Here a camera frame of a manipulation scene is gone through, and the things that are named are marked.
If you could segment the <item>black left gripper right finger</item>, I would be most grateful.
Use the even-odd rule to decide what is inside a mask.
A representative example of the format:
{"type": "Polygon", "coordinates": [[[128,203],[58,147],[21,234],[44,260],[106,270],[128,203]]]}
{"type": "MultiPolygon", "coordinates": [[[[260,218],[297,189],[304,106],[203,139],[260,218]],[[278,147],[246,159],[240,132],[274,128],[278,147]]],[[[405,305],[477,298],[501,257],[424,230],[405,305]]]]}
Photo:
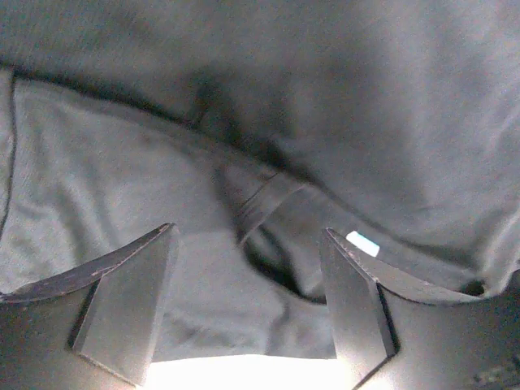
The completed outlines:
{"type": "Polygon", "coordinates": [[[457,294],[331,229],[320,255],[347,389],[518,388],[518,284],[485,299],[457,294]]]}

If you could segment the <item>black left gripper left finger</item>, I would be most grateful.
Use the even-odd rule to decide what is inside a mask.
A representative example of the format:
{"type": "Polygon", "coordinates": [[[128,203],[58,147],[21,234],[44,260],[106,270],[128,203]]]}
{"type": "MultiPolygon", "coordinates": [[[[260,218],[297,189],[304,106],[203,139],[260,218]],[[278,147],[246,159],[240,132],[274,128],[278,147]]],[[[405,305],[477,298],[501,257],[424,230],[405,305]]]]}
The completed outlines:
{"type": "Polygon", "coordinates": [[[132,243],[1,297],[4,389],[135,389],[161,326],[178,230],[132,243]]]}

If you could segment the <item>black t shirt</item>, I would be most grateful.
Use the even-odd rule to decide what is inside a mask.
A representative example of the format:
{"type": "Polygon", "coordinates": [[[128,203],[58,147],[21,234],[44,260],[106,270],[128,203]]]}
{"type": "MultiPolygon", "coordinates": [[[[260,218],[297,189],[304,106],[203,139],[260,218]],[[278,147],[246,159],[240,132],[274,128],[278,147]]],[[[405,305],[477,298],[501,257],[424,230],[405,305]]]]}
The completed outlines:
{"type": "Polygon", "coordinates": [[[1,290],[180,230],[154,359],[332,358],[324,228],[519,271],[516,1],[4,1],[1,290]]]}

